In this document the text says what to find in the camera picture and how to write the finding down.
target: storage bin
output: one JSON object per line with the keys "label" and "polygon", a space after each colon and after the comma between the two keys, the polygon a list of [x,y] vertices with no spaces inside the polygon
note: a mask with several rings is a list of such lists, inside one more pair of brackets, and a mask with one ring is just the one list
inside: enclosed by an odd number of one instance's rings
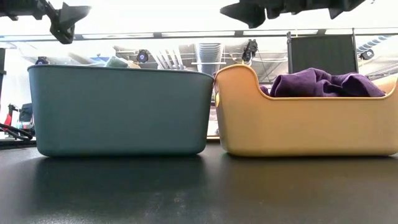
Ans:
{"label": "storage bin", "polygon": [[28,71],[43,155],[184,155],[206,146],[210,75],[58,65]]}
{"label": "storage bin", "polygon": [[398,151],[396,87],[380,98],[271,98],[245,65],[215,81],[221,144],[237,156],[386,156]]}

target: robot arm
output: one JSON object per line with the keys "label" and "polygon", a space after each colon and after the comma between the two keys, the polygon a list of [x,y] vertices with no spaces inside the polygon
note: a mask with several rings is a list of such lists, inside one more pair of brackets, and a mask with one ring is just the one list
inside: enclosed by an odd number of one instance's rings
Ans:
{"label": "robot arm", "polygon": [[257,28],[268,19],[275,19],[281,13],[298,14],[312,9],[329,9],[334,19],[342,12],[351,11],[364,0],[239,0],[239,3],[221,8],[220,13],[246,23],[250,29]]}
{"label": "robot arm", "polygon": [[89,6],[68,6],[54,9],[47,0],[0,0],[0,17],[7,16],[13,21],[18,16],[33,16],[41,20],[47,15],[51,20],[50,32],[63,44],[71,44],[75,35],[75,23],[86,17]]}

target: purple cloth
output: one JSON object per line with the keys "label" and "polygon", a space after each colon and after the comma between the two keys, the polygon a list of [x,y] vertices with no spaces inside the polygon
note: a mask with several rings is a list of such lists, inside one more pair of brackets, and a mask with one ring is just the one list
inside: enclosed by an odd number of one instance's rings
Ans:
{"label": "purple cloth", "polygon": [[271,97],[380,97],[384,96],[367,77],[349,73],[330,75],[316,68],[309,68],[291,75],[279,75],[268,92],[264,86],[260,89]]}

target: teal storage bin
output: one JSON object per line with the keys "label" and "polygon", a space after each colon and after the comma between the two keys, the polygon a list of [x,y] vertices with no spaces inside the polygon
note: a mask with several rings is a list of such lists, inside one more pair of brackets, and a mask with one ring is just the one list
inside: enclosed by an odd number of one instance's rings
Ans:
{"label": "teal storage bin", "polygon": [[28,71],[45,156],[187,155],[206,146],[210,75],[61,65]]}

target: table surface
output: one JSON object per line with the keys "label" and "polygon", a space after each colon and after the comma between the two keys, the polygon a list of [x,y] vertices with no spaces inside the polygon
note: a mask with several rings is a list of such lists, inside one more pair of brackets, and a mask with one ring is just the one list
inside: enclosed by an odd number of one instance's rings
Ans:
{"label": "table surface", "polygon": [[0,151],[0,223],[398,223],[395,157],[52,159]]}

